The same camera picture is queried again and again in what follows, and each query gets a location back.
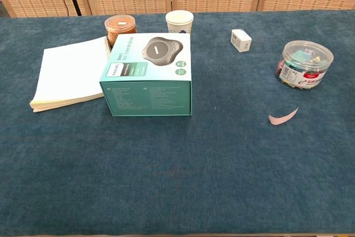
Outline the pink paper strip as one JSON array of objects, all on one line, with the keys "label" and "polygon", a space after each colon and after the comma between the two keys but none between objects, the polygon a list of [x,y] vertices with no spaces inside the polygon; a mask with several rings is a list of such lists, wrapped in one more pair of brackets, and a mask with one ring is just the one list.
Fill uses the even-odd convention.
[{"label": "pink paper strip", "polygon": [[292,111],[290,114],[283,116],[283,117],[273,117],[271,115],[268,116],[268,119],[272,125],[280,125],[283,124],[290,119],[292,119],[298,111],[298,108],[296,108],[294,111]]}]

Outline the teal speaker product box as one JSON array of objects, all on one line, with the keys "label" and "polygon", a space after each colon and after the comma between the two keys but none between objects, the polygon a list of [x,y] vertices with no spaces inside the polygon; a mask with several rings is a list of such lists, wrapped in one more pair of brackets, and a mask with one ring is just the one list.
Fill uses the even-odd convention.
[{"label": "teal speaker product box", "polygon": [[191,115],[188,33],[118,35],[100,86],[114,117]]}]

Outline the clear tub of binder clips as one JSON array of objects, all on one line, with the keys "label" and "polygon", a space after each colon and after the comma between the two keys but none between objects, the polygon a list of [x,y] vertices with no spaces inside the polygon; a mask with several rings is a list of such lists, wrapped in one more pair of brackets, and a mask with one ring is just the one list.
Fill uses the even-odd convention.
[{"label": "clear tub of binder clips", "polygon": [[284,46],[276,76],[292,88],[311,89],[319,85],[333,60],[332,52],[321,44],[290,41]]}]

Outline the white paper cup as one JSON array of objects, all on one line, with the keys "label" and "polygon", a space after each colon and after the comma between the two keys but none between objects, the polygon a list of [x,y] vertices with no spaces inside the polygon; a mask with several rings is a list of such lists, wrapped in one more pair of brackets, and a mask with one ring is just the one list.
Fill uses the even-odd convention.
[{"label": "white paper cup", "polygon": [[186,10],[170,11],[165,16],[169,33],[191,33],[194,15]]}]

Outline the white spiral notebook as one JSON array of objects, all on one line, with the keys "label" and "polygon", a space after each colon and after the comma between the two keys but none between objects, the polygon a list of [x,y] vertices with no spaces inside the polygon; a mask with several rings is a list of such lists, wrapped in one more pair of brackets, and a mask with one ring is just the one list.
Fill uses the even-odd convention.
[{"label": "white spiral notebook", "polygon": [[101,98],[99,81],[109,56],[106,36],[45,49],[29,105],[34,112],[42,112]]}]

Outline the blue tablecloth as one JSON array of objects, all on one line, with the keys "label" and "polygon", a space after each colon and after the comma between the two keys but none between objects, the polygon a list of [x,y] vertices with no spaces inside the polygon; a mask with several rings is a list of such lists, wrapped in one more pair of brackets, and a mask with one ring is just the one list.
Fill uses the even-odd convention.
[{"label": "blue tablecloth", "polygon": [[[0,18],[0,236],[355,234],[355,11],[195,14],[191,116],[113,117],[103,98],[33,113],[44,49],[104,21]],[[311,89],[276,76],[296,40],[334,56]]]}]

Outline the clear jar with brown contents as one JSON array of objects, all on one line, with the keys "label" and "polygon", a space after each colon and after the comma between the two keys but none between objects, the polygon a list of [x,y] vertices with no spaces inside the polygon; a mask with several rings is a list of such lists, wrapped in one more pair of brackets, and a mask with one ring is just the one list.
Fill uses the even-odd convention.
[{"label": "clear jar with brown contents", "polygon": [[135,18],[127,14],[111,16],[105,20],[104,25],[111,47],[113,47],[119,34],[137,32]]}]

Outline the small white box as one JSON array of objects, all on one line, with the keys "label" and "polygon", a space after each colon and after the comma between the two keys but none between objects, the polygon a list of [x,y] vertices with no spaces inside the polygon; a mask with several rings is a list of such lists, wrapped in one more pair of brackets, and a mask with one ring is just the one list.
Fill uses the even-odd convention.
[{"label": "small white box", "polygon": [[243,29],[232,29],[230,42],[238,52],[247,52],[250,50],[252,38]]}]

